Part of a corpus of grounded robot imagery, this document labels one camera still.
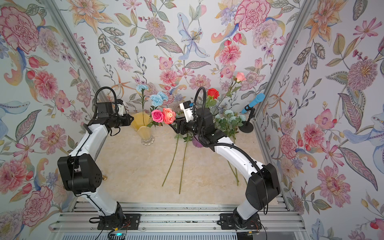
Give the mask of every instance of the glass vase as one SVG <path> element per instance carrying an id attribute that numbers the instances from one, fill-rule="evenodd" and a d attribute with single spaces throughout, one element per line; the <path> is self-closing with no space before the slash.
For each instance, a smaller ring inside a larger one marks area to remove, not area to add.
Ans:
<path id="1" fill-rule="evenodd" d="M 147 127 L 150 116 L 147 113 L 140 112 L 133 114 L 132 117 L 134 120 L 131 123 L 131 127 L 141 137 L 141 143 L 145 146 L 151 145 L 155 138 L 151 135 L 151 128 Z"/>

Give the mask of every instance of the blue carnation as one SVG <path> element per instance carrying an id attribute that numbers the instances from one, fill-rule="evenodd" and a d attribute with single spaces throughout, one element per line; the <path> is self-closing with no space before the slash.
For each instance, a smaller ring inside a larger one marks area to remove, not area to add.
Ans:
<path id="1" fill-rule="evenodd" d="M 158 92 L 158 95 L 160 95 L 161 99 L 163 99 L 163 101 L 168 101 L 168 96 L 165 95 L 163 92 Z"/>
<path id="2" fill-rule="evenodd" d="M 242 115 L 242 114 L 239 114 L 238 117 L 241 119 L 241 121 L 245 121 L 246 120 L 246 117 L 244 115 Z"/>
<path id="3" fill-rule="evenodd" d="M 233 111 L 228 109 L 224 111 L 224 114 L 231 114 L 233 116 Z"/>
<path id="4" fill-rule="evenodd" d="M 148 86 L 147 85 L 139 84 L 139 85 L 136 86 L 136 90 L 138 92 L 141 92 L 142 90 L 148 90 Z"/>
<path id="5" fill-rule="evenodd" d="M 158 107 L 163 104 L 163 99 L 159 94 L 153 94 L 152 96 L 149 97 L 149 99 L 152 100 L 152 106 Z"/>

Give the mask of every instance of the green stem on table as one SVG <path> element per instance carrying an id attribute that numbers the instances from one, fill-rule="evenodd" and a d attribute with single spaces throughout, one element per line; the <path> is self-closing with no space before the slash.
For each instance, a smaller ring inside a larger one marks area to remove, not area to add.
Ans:
<path id="1" fill-rule="evenodd" d="M 177 144 L 179 143 L 179 136 L 180 136 L 180 135 L 177 135 L 177 141 L 176 141 L 175 153 L 173 154 L 173 159 L 172 159 L 172 162 L 170 163 L 170 166 L 169 166 L 167 175 L 166 175 L 166 177 L 164 178 L 163 184 L 161 185 L 162 187 L 164 186 L 164 183 L 166 182 L 166 179 L 167 179 L 167 177 L 168 177 L 170 168 L 172 167 L 173 161 L 175 160 L 175 155 L 176 155 L 176 150 L 177 150 Z"/>
<path id="2" fill-rule="evenodd" d="M 180 177 L 180 187 L 179 187 L 179 194 L 181 192 L 181 181 L 183 180 L 183 170 L 184 170 L 184 162 L 185 162 L 185 152 L 187 151 L 187 145 L 188 145 L 188 142 L 185 144 L 185 149 L 184 149 L 184 158 L 183 158 L 183 167 L 181 168 L 181 177 Z"/>
<path id="3" fill-rule="evenodd" d="M 364 130 L 367 130 L 367 129 L 370 129 L 370 128 L 373 128 L 373 125 L 369 125 L 369 126 L 366 126 L 366 127 L 363 127 L 362 129 L 360 129 L 359 131 L 357 131 L 355 134 L 359 134 L 361 133 L 362 131 Z M 345 139 L 342 143 L 340 143 L 338 145 L 338 147 L 341 147 L 344 143 L 346 143 L 347 141 L 349 141 L 348 139 Z"/>
<path id="4" fill-rule="evenodd" d="M 310 190 L 309 192 L 307 192 L 305 194 L 305 196 L 308 197 L 311 193 L 313 193 L 314 191 L 317 191 L 317 190 L 321 190 L 320 185 L 315 187 L 314 189 Z"/>

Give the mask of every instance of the flower stem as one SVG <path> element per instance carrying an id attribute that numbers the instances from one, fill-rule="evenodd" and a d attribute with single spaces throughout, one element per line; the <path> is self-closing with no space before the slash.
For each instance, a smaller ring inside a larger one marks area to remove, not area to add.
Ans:
<path id="1" fill-rule="evenodd" d="M 180 177 L 180 187 L 179 187 L 179 194 L 181 192 L 181 181 L 183 179 L 183 170 L 184 170 L 184 162 L 185 162 L 185 152 L 187 151 L 187 145 L 188 145 L 188 142 L 185 144 L 185 149 L 184 149 L 184 158 L 183 158 L 183 167 L 181 168 L 181 177 Z"/>
<path id="2" fill-rule="evenodd" d="M 314 191 L 317 191 L 317 190 L 321 190 L 320 185 L 315 187 L 314 189 L 310 190 L 309 192 L 307 192 L 305 194 L 305 196 L 308 197 L 311 193 L 313 193 Z"/>
<path id="3" fill-rule="evenodd" d="M 179 136 L 180 136 L 180 135 L 177 135 L 177 141 L 176 141 L 175 153 L 173 154 L 173 159 L 172 159 L 172 162 L 170 163 L 170 166 L 169 166 L 167 175 L 166 175 L 166 177 L 164 178 L 163 184 L 161 185 L 162 187 L 164 186 L 164 183 L 166 182 L 166 179 L 167 179 L 167 177 L 168 177 L 170 168 L 172 167 L 173 161 L 175 160 L 175 155 L 176 155 L 176 150 L 177 150 L 177 144 L 179 143 Z"/>

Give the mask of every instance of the green leaf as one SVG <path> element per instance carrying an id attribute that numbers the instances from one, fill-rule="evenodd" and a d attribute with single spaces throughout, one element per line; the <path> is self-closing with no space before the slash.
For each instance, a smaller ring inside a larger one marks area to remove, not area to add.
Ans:
<path id="1" fill-rule="evenodd" d="M 327 63 L 325 65 L 328 67 L 333 67 L 333 66 L 336 66 L 337 64 L 339 64 L 339 62 L 341 62 L 341 60 L 342 60 L 341 58 L 334 58 L 329 63 Z"/>
<path id="2" fill-rule="evenodd" d="M 167 15 L 164 12 L 158 12 L 157 15 L 164 21 L 168 21 Z"/>
<path id="3" fill-rule="evenodd" d="M 68 135 L 68 146 L 74 149 L 74 140 Z"/>
<path id="4" fill-rule="evenodd" d="M 135 26 L 137 26 L 137 17 L 133 9 L 131 9 L 131 19 Z"/>
<path id="5" fill-rule="evenodd" d="M 152 40 L 154 39 L 155 37 L 148 31 L 146 31 L 145 33 L 143 33 L 143 35 L 141 35 L 140 37 L 140 40 L 139 40 L 139 43 L 143 43 L 145 41 L 148 41 L 148 40 Z"/>
<path id="6" fill-rule="evenodd" d="M 316 199 L 314 202 L 313 202 L 320 210 L 327 210 L 329 208 L 331 208 L 331 206 L 325 202 L 323 199 Z"/>
<path id="7" fill-rule="evenodd" d="M 129 18 L 126 16 L 126 15 L 124 15 L 124 14 L 122 14 L 122 13 L 115 13 L 115 16 L 118 18 L 118 20 L 121 22 L 121 24 L 123 25 L 123 26 L 125 26 L 125 27 L 130 27 L 130 26 L 132 26 L 132 23 L 131 23 L 131 21 L 129 20 Z M 123 32 L 121 32 L 120 30 L 118 30 L 117 28 L 112 28 L 111 27 L 111 32 L 115 32 L 116 31 L 116 33 L 117 34 L 119 34 L 119 35 L 116 35 L 116 34 L 113 34 L 113 33 L 111 33 L 112 35 L 115 35 L 115 36 L 121 36 L 121 35 L 124 35 L 124 33 Z"/>
<path id="8" fill-rule="evenodd" d="M 340 71 L 340 72 L 332 73 L 331 75 L 326 76 L 326 78 L 329 80 L 334 80 L 340 84 L 346 85 L 348 83 L 347 75 L 348 75 L 348 72 Z"/>
<path id="9" fill-rule="evenodd" d="M 36 4 L 33 4 L 31 3 L 30 5 L 28 5 L 25 13 L 30 15 L 30 16 L 34 16 L 36 15 L 37 13 L 39 12 L 39 6 L 36 5 Z"/>
<path id="10" fill-rule="evenodd" d="M 288 4 L 289 4 L 289 2 L 287 0 L 277 0 L 277 1 L 274 1 L 273 3 L 271 3 L 271 7 L 273 7 L 273 8 L 282 8 L 282 7 L 285 7 Z"/>
<path id="11" fill-rule="evenodd" d="M 171 8 L 175 8 L 176 7 L 176 4 L 174 3 L 164 3 L 164 6 L 166 6 L 167 8 L 171 9 Z"/>
<path id="12" fill-rule="evenodd" d="M 307 201 L 304 201 L 304 207 L 305 207 L 305 210 L 307 210 L 307 213 L 309 214 L 310 213 L 310 206 L 308 205 Z"/>
<path id="13" fill-rule="evenodd" d="M 314 203 L 312 203 L 312 207 L 313 207 L 313 209 L 314 209 L 316 212 L 318 212 L 318 213 L 320 214 L 320 210 L 319 210 L 319 208 L 318 208 Z"/>

